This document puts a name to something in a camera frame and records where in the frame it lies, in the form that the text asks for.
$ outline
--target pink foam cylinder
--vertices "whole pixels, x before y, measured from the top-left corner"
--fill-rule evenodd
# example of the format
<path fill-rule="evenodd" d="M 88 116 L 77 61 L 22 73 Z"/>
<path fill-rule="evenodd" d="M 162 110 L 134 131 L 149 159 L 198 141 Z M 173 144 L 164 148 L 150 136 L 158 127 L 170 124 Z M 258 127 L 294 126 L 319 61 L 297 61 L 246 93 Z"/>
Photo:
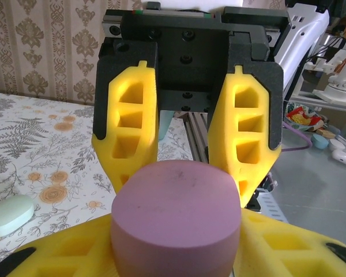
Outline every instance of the pink foam cylinder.
<path fill-rule="evenodd" d="M 228 277 L 239 243 L 233 178 L 205 163 L 145 166 L 112 204 L 111 242 L 121 277 Z"/>

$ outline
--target yellow foam pad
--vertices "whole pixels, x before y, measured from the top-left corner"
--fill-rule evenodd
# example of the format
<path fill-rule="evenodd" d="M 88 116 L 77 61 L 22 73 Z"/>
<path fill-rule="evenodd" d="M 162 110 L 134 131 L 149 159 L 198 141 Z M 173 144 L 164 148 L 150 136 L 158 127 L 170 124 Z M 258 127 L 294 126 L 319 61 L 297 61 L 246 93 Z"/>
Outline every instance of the yellow foam pad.
<path fill-rule="evenodd" d="M 279 157 L 269 140 L 269 92 L 236 66 L 227 74 L 208 131 L 209 162 L 229 173 L 245 207 Z"/>
<path fill-rule="evenodd" d="M 116 193 L 138 169 L 156 161 L 157 119 L 155 69 L 140 61 L 109 83 L 106 137 L 92 136 Z"/>
<path fill-rule="evenodd" d="M 30 242 L 36 251 L 8 277 L 118 277 L 111 216 Z M 324 244 L 335 239 L 242 209 L 236 277 L 346 277 L 346 264 Z"/>

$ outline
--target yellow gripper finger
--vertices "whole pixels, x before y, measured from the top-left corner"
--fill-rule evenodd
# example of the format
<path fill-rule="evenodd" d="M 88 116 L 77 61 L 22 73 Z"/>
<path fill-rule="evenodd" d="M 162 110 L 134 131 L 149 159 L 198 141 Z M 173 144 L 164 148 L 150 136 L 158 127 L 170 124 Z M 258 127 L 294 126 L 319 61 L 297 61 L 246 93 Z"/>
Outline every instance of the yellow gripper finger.
<path fill-rule="evenodd" d="M 277 160 L 281 147 L 271 150 L 269 92 L 236 66 L 227 74 L 208 131 L 209 162 L 236 181 L 241 207 Z"/>
<path fill-rule="evenodd" d="M 92 145 L 116 193 L 140 168 L 157 157 L 155 69 L 146 61 L 131 66 L 109 83 L 106 137 Z"/>

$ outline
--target purple cable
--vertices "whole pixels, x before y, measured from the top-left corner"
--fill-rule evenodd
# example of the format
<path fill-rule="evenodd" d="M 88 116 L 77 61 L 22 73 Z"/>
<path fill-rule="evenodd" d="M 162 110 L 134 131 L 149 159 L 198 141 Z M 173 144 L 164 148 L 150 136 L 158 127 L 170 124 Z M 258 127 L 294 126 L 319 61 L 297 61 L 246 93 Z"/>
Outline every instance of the purple cable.
<path fill-rule="evenodd" d="M 288 130 L 292 131 L 293 133 L 297 134 L 299 137 L 303 138 L 307 142 L 306 146 L 296 147 L 296 148 L 286 148 L 286 149 L 282 149 L 282 152 L 304 150 L 304 149 L 308 149 L 311 146 L 313 146 L 313 143 L 311 142 L 311 140 L 307 136 L 305 136 L 302 132 L 292 128 L 291 126 L 289 126 L 289 124 L 287 124 L 284 121 L 282 122 L 282 126 L 287 128 Z"/>

